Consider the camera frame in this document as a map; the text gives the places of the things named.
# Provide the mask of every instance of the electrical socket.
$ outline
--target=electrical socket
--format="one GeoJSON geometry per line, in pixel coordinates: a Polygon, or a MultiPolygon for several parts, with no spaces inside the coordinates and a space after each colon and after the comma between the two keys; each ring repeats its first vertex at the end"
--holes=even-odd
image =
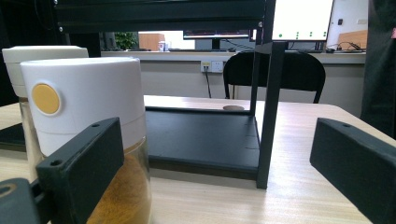
{"type": "Polygon", "coordinates": [[[210,61],[201,61],[201,72],[205,71],[205,67],[207,67],[206,72],[212,72],[212,62],[210,61]]]}
{"type": "Polygon", "coordinates": [[[223,67],[224,67],[224,62],[213,61],[212,62],[212,73],[222,73],[223,67]]]}

